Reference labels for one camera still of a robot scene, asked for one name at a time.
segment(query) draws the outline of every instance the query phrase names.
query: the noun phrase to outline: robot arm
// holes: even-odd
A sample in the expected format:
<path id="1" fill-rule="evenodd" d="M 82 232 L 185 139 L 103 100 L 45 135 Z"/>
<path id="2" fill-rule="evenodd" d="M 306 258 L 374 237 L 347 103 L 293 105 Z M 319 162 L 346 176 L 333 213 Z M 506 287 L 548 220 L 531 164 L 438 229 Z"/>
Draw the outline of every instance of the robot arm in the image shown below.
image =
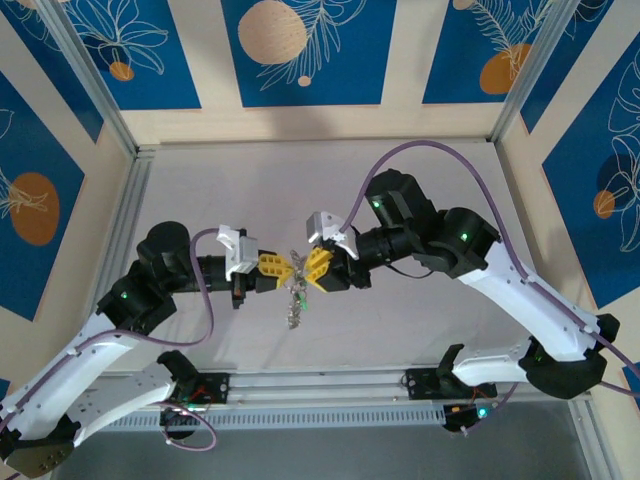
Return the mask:
<path id="1" fill-rule="evenodd" d="M 207 291 L 230 291 L 234 308 L 248 291 L 274 290 L 293 273 L 284 258 L 258 250 L 244 230 L 221 226 L 218 240 L 227 254 L 198 257 L 198 264 Z M 175 313 L 174 293 L 199 290 L 189 246 L 189 233 L 179 223 L 151 229 L 137 247 L 139 259 L 98 302 L 78 335 L 31 382 L 2 400 L 4 463 L 30 478 L 42 476 L 105 425 L 156 402 L 181 402 L 203 385 L 204 376 L 174 351 L 116 388 L 90 390 L 109 365 Z"/>
<path id="2" fill-rule="evenodd" d="M 619 327 L 613 316 L 595 316 L 571 304 L 526 267 L 524 280 L 495 228 L 466 208 L 436 211 L 410 175 L 378 174 L 366 198 L 381 227 L 362 234 L 341 232 L 343 220 L 327 212 L 316 212 L 307 222 L 309 241 L 315 244 L 307 263 L 310 283 L 325 292 L 369 288 L 372 269 L 412 256 L 478 290 L 532 335 L 485 352 L 452 345 L 434 372 L 436 393 L 464 398 L 473 391 L 469 387 L 529 382 L 568 399 L 600 383 L 606 360 L 599 354 L 602 345 L 589 333 L 613 342 Z M 576 325 L 549 297 L 571 309 L 586 327 Z"/>

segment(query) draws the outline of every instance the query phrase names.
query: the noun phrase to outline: leaf illustration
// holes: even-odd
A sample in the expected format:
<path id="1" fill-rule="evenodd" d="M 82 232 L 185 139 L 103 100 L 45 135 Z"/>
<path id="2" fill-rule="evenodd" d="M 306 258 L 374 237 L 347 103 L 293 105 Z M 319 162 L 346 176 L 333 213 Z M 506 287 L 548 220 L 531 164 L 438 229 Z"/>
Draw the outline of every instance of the leaf illustration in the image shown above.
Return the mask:
<path id="1" fill-rule="evenodd" d="M 345 25 L 360 14 L 367 0 L 358 0 L 358 6 L 347 16 L 346 5 L 354 0 L 292 0 L 288 3 L 298 14 L 307 32 L 307 44 L 300 54 L 278 66 L 265 65 L 258 77 L 267 77 L 260 90 L 285 80 L 291 84 L 302 76 L 313 78 L 324 62 L 331 61 L 335 50 L 340 52 L 341 42 L 338 27 Z"/>

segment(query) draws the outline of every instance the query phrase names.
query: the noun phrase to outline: metal wire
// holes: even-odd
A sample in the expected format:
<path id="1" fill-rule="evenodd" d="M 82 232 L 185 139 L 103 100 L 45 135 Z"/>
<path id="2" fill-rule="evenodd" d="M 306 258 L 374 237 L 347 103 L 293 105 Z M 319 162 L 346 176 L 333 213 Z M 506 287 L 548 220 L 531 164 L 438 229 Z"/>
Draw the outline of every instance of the metal wire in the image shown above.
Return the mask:
<path id="1" fill-rule="evenodd" d="M 301 257 L 295 250 L 291 250 L 290 253 L 291 265 L 293 266 L 293 281 L 289 286 L 291 302 L 289 303 L 287 322 L 289 330 L 293 330 L 300 326 L 302 311 L 307 309 L 307 281 L 304 278 L 304 265 L 307 262 L 307 257 Z"/>

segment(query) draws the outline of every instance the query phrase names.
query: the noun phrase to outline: gray floor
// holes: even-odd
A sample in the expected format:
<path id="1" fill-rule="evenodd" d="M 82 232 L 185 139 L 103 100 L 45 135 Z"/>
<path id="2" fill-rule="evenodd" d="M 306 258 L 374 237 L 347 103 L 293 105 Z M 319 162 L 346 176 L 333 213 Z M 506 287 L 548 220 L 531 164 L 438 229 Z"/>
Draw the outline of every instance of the gray floor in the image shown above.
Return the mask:
<path id="1" fill-rule="evenodd" d="M 208 453 L 160 433 L 103 433 L 56 480 L 455 480 L 590 478 L 564 403 L 512 404 L 469 438 L 441 427 L 223 431 Z"/>

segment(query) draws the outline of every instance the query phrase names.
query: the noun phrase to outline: orange circle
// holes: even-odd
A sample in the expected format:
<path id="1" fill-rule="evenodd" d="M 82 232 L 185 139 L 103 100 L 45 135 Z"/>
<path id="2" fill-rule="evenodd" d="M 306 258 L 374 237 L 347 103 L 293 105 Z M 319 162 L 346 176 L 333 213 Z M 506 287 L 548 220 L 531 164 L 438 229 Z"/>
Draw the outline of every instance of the orange circle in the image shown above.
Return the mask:
<path id="1" fill-rule="evenodd" d="M 60 200 L 56 187 L 44 175 L 23 173 L 11 185 L 9 197 L 20 201 L 20 193 L 28 194 L 33 200 L 46 195 L 38 202 L 39 208 L 22 203 L 9 210 L 13 228 L 20 238 L 31 245 L 42 247 L 53 239 L 60 220 Z"/>
<path id="2" fill-rule="evenodd" d="M 300 85 L 301 87 L 308 87 L 309 85 L 311 85 L 311 77 L 303 75 L 298 79 L 298 85 Z"/>
<path id="3" fill-rule="evenodd" d="M 238 23 L 238 39 L 249 58 L 263 65 L 290 62 L 309 40 L 300 15 L 280 0 L 262 0 L 247 10 Z"/>
<path id="4" fill-rule="evenodd" d="M 602 190 L 598 192 L 596 198 L 593 199 L 593 210 L 603 220 L 609 218 L 616 208 L 616 199 L 613 193 Z"/>
<path id="5" fill-rule="evenodd" d="M 501 95 L 509 93 L 516 75 L 511 68 L 512 60 L 515 62 L 515 71 L 520 71 L 524 61 L 529 55 L 531 45 L 528 43 L 514 45 L 509 50 L 500 52 L 485 64 L 480 74 L 480 88 L 489 95 Z"/>
<path id="6" fill-rule="evenodd" d="M 133 80 L 134 77 L 133 68 L 122 62 L 113 62 L 109 65 L 109 73 L 113 75 L 113 78 L 121 82 L 128 82 Z"/>

